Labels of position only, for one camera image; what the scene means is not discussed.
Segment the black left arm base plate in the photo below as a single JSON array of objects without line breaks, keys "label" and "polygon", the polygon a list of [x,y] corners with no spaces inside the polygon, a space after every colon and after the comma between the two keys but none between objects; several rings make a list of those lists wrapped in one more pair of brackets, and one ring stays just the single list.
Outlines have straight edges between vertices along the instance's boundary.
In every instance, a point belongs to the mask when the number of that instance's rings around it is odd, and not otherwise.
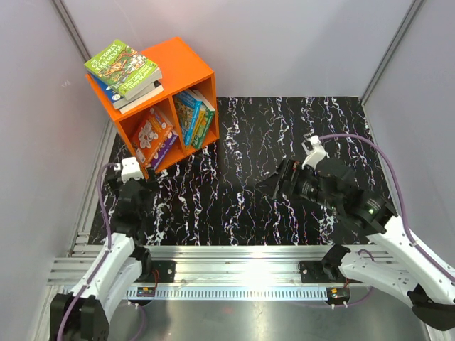
[{"label": "black left arm base plate", "polygon": [[153,283],[157,278],[159,283],[173,283],[176,275],[176,262],[172,260],[155,260],[146,267],[143,276],[139,279],[142,283]]}]

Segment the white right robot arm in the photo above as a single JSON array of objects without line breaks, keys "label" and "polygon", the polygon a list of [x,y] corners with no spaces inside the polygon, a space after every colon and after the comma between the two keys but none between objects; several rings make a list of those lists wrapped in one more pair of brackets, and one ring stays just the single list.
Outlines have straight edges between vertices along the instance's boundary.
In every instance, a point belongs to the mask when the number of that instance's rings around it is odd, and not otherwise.
[{"label": "white right robot arm", "polygon": [[307,200],[331,210],[346,229],[367,237],[405,268],[389,269],[336,244],[321,260],[325,279],[338,282],[344,277],[366,283],[402,301],[432,328],[454,328],[454,280],[442,274],[449,265],[425,259],[408,239],[393,204],[359,187],[354,171],[343,161],[325,158],[310,166],[284,159],[256,187],[273,200]]}]

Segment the bright blue paperback book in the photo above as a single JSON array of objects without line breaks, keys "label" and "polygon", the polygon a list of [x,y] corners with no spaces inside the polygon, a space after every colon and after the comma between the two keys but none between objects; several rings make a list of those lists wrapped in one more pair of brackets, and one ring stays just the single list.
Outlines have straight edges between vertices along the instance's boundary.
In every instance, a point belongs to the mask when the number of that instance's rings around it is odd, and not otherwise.
[{"label": "bright blue paperback book", "polygon": [[191,139],[189,140],[189,142],[187,143],[187,146],[190,146],[193,141],[194,141],[194,138],[196,137],[196,134],[198,132],[198,129],[201,125],[201,122],[203,120],[203,117],[205,116],[205,111],[206,111],[206,106],[205,104],[202,102],[200,104],[200,108],[199,108],[199,111],[198,111],[198,118],[197,118],[197,121],[196,121],[196,124],[193,128],[193,132],[192,132],[192,135],[191,135]]}]

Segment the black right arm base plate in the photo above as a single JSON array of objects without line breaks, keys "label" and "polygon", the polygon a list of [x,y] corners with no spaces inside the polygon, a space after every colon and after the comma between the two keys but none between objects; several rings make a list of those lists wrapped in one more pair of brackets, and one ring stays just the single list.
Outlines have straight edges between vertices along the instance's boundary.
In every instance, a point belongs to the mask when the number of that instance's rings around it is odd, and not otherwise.
[{"label": "black right arm base plate", "polygon": [[298,270],[302,283],[344,283],[346,280],[338,271],[327,274],[321,261],[300,261]]}]

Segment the blue 91-storey treehouse book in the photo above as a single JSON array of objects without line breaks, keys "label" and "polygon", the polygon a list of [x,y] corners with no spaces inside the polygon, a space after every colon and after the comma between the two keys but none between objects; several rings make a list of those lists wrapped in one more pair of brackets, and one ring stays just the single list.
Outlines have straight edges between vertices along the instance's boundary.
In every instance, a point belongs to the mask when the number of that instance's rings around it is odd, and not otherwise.
[{"label": "blue 91-storey treehouse book", "polygon": [[126,99],[95,76],[87,74],[87,79],[91,82],[93,90],[99,92],[99,99],[103,107],[107,111],[117,110],[120,114],[125,114],[135,109],[149,99],[161,94],[164,90],[163,85],[157,80],[153,84],[147,85],[144,90],[141,90],[131,99]]}]

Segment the teal 26-storey treehouse book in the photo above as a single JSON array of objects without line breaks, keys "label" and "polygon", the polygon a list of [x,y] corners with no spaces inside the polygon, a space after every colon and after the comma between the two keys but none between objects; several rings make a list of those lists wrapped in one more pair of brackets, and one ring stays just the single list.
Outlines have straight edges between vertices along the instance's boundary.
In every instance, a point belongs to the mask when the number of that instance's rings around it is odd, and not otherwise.
[{"label": "teal 26-storey treehouse book", "polygon": [[202,101],[194,91],[187,89],[176,94],[173,97],[173,102],[176,108],[185,147],[189,147],[198,121]]}]

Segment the lime 65-storey treehouse book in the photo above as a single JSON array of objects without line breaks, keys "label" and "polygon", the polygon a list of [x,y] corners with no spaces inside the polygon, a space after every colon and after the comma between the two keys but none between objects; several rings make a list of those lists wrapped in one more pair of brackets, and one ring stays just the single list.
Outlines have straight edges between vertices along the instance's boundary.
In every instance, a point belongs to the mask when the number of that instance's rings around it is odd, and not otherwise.
[{"label": "lime 65-storey treehouse book", "polygon": [[89,59],[85,68],[128,100],[162,78],[155,62],[119,39]]}]

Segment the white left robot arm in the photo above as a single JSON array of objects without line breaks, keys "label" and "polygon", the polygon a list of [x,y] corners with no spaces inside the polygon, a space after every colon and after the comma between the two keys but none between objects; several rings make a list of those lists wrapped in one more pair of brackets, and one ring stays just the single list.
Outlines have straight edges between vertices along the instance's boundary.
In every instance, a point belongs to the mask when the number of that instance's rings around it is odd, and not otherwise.
[{"label": "white left robot arm", "polygon": [[107,221],[102,250],[78,283],[51,302],[50,340],[106,340],[128,287],[153,274],[145,247],[144,175],[140,170],[123,169],[119,179],[117,207]]}]

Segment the orange 78-storey treehouse book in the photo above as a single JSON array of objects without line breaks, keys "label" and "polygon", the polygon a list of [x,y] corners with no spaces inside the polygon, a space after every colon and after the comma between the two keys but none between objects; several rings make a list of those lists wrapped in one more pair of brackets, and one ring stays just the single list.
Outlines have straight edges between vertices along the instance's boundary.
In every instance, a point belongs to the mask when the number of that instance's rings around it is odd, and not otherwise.
[{"label": "orange 78-storey treehouse book", "polygon": [[144,118],[131,138],[136,158],[142,166],[148,166],[174,125],[157,106],[145,111]]}]

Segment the green 104-storey treehouse book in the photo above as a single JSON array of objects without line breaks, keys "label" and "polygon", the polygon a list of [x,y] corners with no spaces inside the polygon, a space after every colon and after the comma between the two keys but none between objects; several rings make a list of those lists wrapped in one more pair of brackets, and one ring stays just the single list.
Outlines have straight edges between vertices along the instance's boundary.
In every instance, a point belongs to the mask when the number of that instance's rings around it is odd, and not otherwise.
[{"label": "green 104-storey treehouse book", "polygon": [[215,108],[214,106],[202,95],[202,93],[197,90],[193,89],[193,92],[197,97],[199,97],[202,101],[201,107],[200,107],[200,113],[203,114],[202,119],[200,121],[200,125],[198,127],[198,130],[196,132],[196,136],[193,140],[192,146],[196,149],[202,148],[203,142],[205,140],[205,137],[208,133],[208,130],[210,128],[211,122],[213,120],[214,114],[215,114]]}]

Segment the purple 52-storey treehouse book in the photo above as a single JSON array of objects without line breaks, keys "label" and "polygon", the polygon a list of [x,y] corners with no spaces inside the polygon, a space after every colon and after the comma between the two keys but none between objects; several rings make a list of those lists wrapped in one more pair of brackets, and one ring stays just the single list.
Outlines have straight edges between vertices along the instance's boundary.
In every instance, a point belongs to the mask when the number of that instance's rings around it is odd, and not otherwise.
[{"label": "purple 52-storey treehouse book", "polygon": [[168,133],[162,145],[159,147],[158,151],[152,157],[150,166],[154,171],[159,167],[160,163],[162,162],[166,154],[169,152],[170,148],[173,146],[177,138],[178,134],[174,129],[172,129]]}]

